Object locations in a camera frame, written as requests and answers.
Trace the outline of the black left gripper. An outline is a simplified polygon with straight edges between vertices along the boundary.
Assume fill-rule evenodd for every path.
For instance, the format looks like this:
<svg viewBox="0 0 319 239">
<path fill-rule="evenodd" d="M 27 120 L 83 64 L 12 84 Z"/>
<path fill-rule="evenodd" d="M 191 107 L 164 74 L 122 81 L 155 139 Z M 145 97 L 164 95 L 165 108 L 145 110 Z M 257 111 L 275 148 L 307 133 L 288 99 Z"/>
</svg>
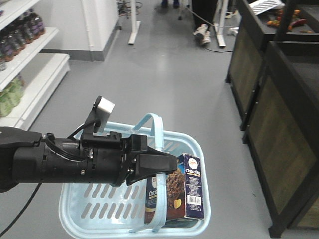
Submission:
<svg viewBox="0 0 319 239">
<path fill-rule="evenodd" d="M 130 186 L 156 174 L 171 174 L 177 170 L 177 157 L 157 150 L 148 151 L 147 136 L 132 134 L 122 137 L 111 131 L 105 136 L 83 132 L 83 149 L 91 149 L 91 183 Z"/>
</svg>

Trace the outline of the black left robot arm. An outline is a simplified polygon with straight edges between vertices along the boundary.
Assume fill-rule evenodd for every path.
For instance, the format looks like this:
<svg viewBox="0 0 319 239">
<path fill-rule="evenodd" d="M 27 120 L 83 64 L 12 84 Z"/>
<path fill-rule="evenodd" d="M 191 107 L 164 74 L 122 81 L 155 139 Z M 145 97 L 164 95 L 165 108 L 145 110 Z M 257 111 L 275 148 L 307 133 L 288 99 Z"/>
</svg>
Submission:
<svg viewBox="0 0 319 239">
<path fill-rule="evenodd" d="M 158 173 L 171 174 L 177 158 L 147 144 L 145 135 L 105 136 L 83 131 L 79 139 L 56 138 L 14 127 L 0 129 L 0 190 L 19 183 L 132 185 Z"/>
</svg>

